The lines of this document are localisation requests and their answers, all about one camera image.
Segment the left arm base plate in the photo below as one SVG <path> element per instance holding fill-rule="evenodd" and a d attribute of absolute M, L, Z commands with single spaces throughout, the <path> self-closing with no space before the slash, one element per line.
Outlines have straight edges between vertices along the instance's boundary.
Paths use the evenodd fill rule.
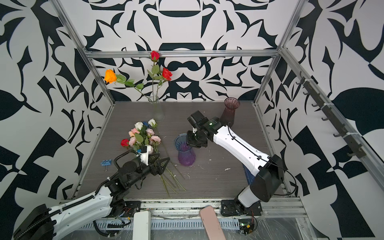
<path fill-rule="evenodd" d="M 124 218 L 131 218 L 135 213 L 141 210 L 141 201 L 125 201 L 119 216 Z"/>

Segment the large red artificial rose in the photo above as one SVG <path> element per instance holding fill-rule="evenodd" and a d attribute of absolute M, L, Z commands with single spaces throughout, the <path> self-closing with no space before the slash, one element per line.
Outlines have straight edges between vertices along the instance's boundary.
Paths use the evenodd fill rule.
<path fill-rule="evenodd" d="M 155 77 L 155 80 L 158 81 L 157 89 L 156 89 L 156 98 L 159 99 L 159 89 L 165 82 L 169 82 L 172 80 L 173 74 L 166 68 L 163 68 L 163 70 Z"/>

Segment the orange artificial rose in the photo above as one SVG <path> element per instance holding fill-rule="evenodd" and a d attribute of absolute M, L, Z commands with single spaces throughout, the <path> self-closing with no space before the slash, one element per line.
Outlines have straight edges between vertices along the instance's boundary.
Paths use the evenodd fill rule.
<path fill-rule="evenodd" d="M 113 70 L 106 70 L 105 76 L 104 76 L 104 81 L 108 84 L 118 83 L 118 84 L 122 84 L 128 88 L 133 88 L 137 92 L 139 92 L 143 97 L 147 98 L 149 101 L 151 100 L 148 96 L 146 96 L 142 92 L 142 89 L 144 88 L 143 84 L 135 84 L 135 80 L 127 79 L 123 75 L 117 75 Z"/>

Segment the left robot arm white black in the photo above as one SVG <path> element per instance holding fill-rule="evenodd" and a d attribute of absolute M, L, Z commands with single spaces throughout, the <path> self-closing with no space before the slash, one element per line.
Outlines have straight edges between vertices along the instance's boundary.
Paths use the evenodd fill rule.
<path fill-rule="evenodd" d="M 129 149 L 113 160 L 117 171 L 97 189 L 81 198 L 48 208 L 34 208 L 14 231 L 15 240 L 60 240 L 98 219 L 118 218 L 125 207 L 125 196 L 132 187 L 140 189 L 148 175 L 162 175 L 170 158 L 159 153 L 137 153 Z"/>

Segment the small red artificial rose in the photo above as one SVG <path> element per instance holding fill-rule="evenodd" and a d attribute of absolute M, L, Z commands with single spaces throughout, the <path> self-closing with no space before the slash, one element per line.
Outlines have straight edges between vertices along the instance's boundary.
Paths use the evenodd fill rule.
<path fill-rule="evenodd" d="M 156 51 L 152 51 L 150 54 L 151 61 L 153 63 L 151 70 L 148 70 L 148 74 L 151 78 L 151 83 L 152 83 L 152 102 L 155 102 L 155 96 L 157 95 L 155 93 L 155 80 L 157 81 L 162 81 L 162 72 L 159 66 L 159 59 L 160 59 L 160 54 Z"/>

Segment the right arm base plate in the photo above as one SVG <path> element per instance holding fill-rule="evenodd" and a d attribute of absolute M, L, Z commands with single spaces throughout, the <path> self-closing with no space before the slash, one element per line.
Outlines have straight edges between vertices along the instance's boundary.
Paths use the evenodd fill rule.
<path fill-rule="evenodd" d="M 258 201 L 250 207 L 244 207 L 237 199 L 221 200 L 221 215 L 224 217 L 232 216 L 261 216 L 263 212 L 261 202 Z"/>

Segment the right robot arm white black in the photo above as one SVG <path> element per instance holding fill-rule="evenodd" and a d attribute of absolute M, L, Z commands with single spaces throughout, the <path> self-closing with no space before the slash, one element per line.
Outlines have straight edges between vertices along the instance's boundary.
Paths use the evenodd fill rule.
<path fill-rule="evenodd" d="M 231 153 L 254 176 L 253 182 L 235 198 L 236 204 L 248 209 L 257 202 L 270 201 L 288 171 L 279 156 L 269 156 L 257 150 L 229 125 L 223 125 L 217 117 L 209 120 L 200 111 L 196 111 L 188 117 L 188 121 L 193 127 L 192 131 L 187 132 L 189 146 L 205 148 L 208 141 L 211 141 Z"/>

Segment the clear glass vase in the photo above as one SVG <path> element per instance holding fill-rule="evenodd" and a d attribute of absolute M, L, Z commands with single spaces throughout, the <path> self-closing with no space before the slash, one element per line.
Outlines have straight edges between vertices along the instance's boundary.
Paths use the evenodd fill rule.
<path fill-rule="evenodd" d="M 151 94 L 149 98 L 149 103 L 152 106 L 152 118 L 157 122 L 162 121 L 165 114 L 158 96 Z"/>

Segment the purple blue glass vase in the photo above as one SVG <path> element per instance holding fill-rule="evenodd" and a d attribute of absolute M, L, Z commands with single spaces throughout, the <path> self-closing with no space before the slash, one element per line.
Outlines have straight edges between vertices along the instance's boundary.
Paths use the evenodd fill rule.
<path fill-rule="evenodd" d="M 190 167 L 196 161 L 196 155 L 191 146 L 187 143 L 187 134 L 180 134 L 174 140 L 174 145 L 178 151 L 178 161 L 182 166 Z"/>

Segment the bunch of artificial flowers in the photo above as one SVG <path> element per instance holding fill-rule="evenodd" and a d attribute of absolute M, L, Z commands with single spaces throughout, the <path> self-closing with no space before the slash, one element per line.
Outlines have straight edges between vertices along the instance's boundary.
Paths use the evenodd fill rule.
<path fill-rule="evenodd" d="M 166 149 L 161 144 L 162 138 L 158 135 L 158 122 L 155 119 L 150 119 L 148 122 L 137 122 L 135 127 L 129 131 L 129 137 L 121 140 L 121 146 L 133 150 L 141 164 L 145 166 L 155 161 L 155 157 L 151 157 L 151 154 L 159 155 L 160 149 Z M 165 162 L 161 163 L 161 167 L 165 168 L 165 172 L 161 175 L 161 182 L 167 195 L 170 194 L 169 190 L 175 194 L 178 193 L 178 190 L 187 190 L 177 178 L 181 176 L 179 171 L 174 173 Z"/>

